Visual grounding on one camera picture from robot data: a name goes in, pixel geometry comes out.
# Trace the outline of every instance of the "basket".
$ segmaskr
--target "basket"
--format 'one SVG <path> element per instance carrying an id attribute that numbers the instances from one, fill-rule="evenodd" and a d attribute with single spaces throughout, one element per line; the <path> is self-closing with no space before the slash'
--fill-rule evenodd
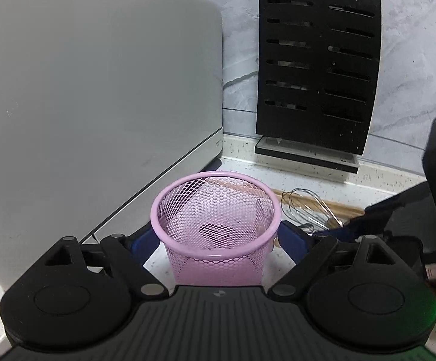
<path id="1" fill-rule="evenodd" d="M 263 183 L 233 172 L 177 180 L 154 200 L 151 224 L 164 243 L 176 283 L 259 285 L 281 221 Z"/>

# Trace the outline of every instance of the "white speckled countertop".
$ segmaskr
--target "white speckled countertop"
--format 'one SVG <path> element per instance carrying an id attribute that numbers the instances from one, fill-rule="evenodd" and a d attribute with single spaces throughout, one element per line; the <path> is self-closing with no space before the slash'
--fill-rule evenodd
<path id="1" fill-rule="evenodd" d="M 370 164 L 362 165 L 356 176 L 307 165 L 296 168 L 294 162 L 276 161 L 266 156 L 256 157 L 252 153 L 254 145 L 248 141 L 246 138 L 227 136 L 224 140 L 225 148 L 220 169 L 248 174 L 278 190 L 306 187 L 318 193 L 323 199 L 366 207 L 423 180 L 420 176 Z M 175 280 L 163 244 L 144 266 L 170 291 L 174 289 Z M 262 278 L 264 288 L 267 289 L 293 266 L 294 262 L 289 256 L 281 248 L 275 247 L 264 268 Z M 3 335 L 4 329 L 0 319 L 0 338 Z M 436 327 L 427 346 L 436 353 Z"/>

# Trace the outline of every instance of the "wall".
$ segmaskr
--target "wall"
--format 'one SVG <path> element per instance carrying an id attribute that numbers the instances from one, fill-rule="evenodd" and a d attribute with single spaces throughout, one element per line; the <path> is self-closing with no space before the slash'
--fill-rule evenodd
<path id="1" fill-rule="evenodd" d="M 258 0 L 216 2 L 223 15 L 224 131 L 255 137 Z M 436 115 L 436 0 L 382 0 L 382 23 L 364 158 L 423 173 L 421 156 Z"/>

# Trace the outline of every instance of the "white appliance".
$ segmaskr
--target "white appliance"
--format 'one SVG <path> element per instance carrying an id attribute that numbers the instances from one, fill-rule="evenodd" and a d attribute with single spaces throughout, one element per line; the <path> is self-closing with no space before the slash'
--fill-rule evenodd
<path id="1" fill-rule="evenodd" d="M 62 236 L 139 229 L 222 137 L 213 0 L 0 0 L 0 284 Z"/>

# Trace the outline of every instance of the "pink basket rim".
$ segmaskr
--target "pink basket rim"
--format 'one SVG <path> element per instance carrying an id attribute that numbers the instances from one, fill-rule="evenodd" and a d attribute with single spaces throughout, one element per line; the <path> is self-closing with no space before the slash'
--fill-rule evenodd
<path id="1" fill-rule="evenodd" d="M 242 181 L 249 182 L 254 184 L 255 186 L 262 189 L 268 197 L 271 199 L 273 203 L 273 220 L 271 221 L 270 226 L 266 231 L 264 231 L 260 236 L 258 236 L 255 240 L 247 243 L 245 245 L 241 245 L 235 248 L 215 248 L 212 250 L 203 250 L 200 248 L 188 247 L 183 245 L 176 240 L 172 239 L 163 228 L 159 224 L 158 220 L 158 206 L 161 200 L 164 198 L 166 194 L 168 194 L 172 189 L 182 185 L 183 183 L 192 181 L 193 179 L 200 179 L 202 177 L 233 177 L 235 179 L 241 179 Z M 248 175 L 239 174 L 237 172 L 227 172 L 227 171 L 208 171 L 208 172 L 200 172 L 197 174 L 189 175 L 187 177 L 183 177 L 178 179 L 176 182 L 171 183 L 168 187 L 166 187 L 161 193 L 158 194 L 156 199 L 151 206 L 151 225 L 154 229 L 154 232 L 158 236 L 158 238 L 164 243 L 165 246 L 171 248 L 172 250 L 178 252 L 179 254 L 185 255 L 190 258 L 195 259 L 204 259 L 204 260 L 223 260 L 223 259 L 233 259 L 242 257 L 244 255 L 248 255 L 258 248 L 265 245 L 273 235 L 276 233 L 278 226 L 281 221 L 281 206 L 278 201 L 278 198 L 275 196 L 275 193 L 265 185 L 264 183 L 256 180 L 253 177 L 249 177 Z"/>

